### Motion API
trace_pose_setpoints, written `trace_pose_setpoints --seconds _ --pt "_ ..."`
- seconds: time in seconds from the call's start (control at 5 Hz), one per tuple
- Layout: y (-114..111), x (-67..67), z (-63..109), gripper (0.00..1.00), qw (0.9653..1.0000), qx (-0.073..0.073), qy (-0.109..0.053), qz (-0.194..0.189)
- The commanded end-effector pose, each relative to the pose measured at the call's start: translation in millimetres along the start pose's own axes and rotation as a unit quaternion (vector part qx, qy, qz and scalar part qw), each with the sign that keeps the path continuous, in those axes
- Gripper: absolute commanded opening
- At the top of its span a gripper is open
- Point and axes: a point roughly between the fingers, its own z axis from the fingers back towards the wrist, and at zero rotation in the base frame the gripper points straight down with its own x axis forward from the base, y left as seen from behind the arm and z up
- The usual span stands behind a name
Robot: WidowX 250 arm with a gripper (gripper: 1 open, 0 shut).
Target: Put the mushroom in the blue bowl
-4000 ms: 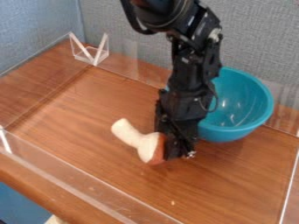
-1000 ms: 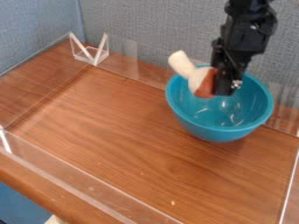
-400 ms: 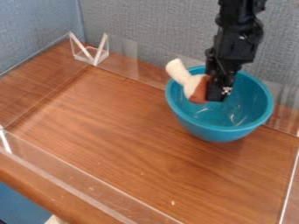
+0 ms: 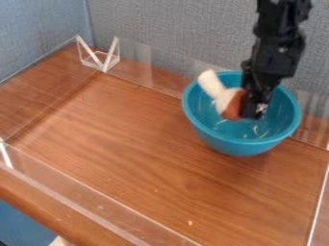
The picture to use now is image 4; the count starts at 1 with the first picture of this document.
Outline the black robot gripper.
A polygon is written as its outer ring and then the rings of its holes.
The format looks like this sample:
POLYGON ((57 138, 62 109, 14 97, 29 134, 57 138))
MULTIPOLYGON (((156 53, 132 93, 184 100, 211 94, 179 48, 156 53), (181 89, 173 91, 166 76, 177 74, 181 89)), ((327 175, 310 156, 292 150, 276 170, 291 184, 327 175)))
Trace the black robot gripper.
POLYGON ((307 48, 307 36, 298 32, 287 36, 256 35, 251 58, 243 62, 241 117, 259 120, 267 113, 283 79, 296 74, 307 48))

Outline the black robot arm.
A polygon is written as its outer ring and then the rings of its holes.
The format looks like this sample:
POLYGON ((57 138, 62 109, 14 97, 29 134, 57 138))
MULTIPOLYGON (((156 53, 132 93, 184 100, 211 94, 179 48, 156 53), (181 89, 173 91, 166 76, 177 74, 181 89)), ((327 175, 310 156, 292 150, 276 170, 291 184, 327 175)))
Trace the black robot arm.
POLYGON ((256 41, 243 62, 243 118, 260 119, 281 81, 296 74, 307 48, 300 25, 310 19, 312 0, 257 0, 256 41))

